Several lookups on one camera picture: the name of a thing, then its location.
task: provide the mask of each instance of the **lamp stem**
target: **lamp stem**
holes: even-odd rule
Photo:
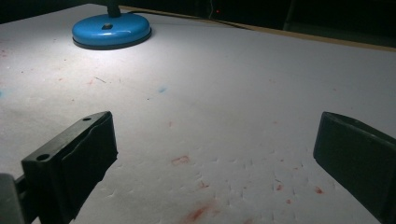
[[[119,4],[117,4],[117,0],[108,0],[107,1],[107,13],[110,18],[117,18],[121,16]]]

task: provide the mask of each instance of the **dark background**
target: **dark background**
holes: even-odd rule
[[[294,0],[213,0],[212,19],[282,30]],[[1,0],[0,23],[106,0]],[[295,0],[288,30],[391,46],[396,0]],[[208,18],[210,0],[119,0],[119,4]]]

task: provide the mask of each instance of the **wooden edge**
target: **wooden edge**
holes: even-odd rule
[[[193,16],[180,15],[180,14],[176,14],[176,13],[162,12],[162,11],[150,10],[150,9],[145,9],[145,8],[139,8],[139,7],[120,6],[120,8],[124,9],[124,10],[130,10],[130,11],[147,11],[147,12],[160,13],[160,14],[169,15],[169,16],[182,16],[182,17],[190,18],[191,20],[195,19],[195,17],[193,17]],[[207,22],[207,23],[217,23],[215,21],[210,21],[210,20],[197,20],[197,21],[202,21],[202,22]],[[317,36],[317,35],[305,35],[305,34],[299,34],[299,33],[282,31],[282,30],[275,30],[275,29],[270,29],[270,28],[265,28],[265,27],[260,27],[260,26],[246,25],[246,24],[241,24],[241,23],[236,23],[236,22],[229,22],[229,21],[220,21],[220,22],[227,22],[227,23],[230,23],[233,25],[248,28],[249,30],[263,32],[263,33],[272,34],[272,35],[283,35],[283,36],[294,37],[294,38],[299,38],[299,39],[304,39],[304,40],[313,40],[313,41],[331,43],[331,44],[336,44],[336,45],[344,45],[344,46],[356,47],[356,48],[362,48],[362,49],[377,49],[377,50],[396,52],[396,49],[391,48],[391,47],[364,44],[364,43],[359,43],[359,42],[354,42],[354,41],[334,39],[334,38]]]

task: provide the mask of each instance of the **red speck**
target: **red speck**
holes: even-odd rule
[[[189,161],[190,161],[190,158],[188,156],[182,156],[182,157],[172,160],[172,164],[180,165],[182,163],[188,163]]]
[[[316,192],[317,194],[323,194],[323,193],[324,193],[323,190],[321,190],[320,187],[315,187],[315,192]]]
[[[209,187],[209,185],[205,184],[204,181],[201,180],[201,184],[200,184],[199,188],[200,189],[206,189],[208,187]]]
[[[244,224],[253,224],[253,218],[246,220]]]
[[[183,224],[189,224],[189,223],[194,223],[195,221],[197,221],[200,217],[202,217],[202,215],[209,210],[210,206],[204,206],[201,207],[198,210],[195,210],[191,213],[189,213],[189,215],[183,220]]]

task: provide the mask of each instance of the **lamp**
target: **lamp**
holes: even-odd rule
[[[149,21],[139,15],[120,13],[115,2],[107,2],[108,14],[89,17],[73,27],[74,43],[84,49],[122,49],[151,36]]]

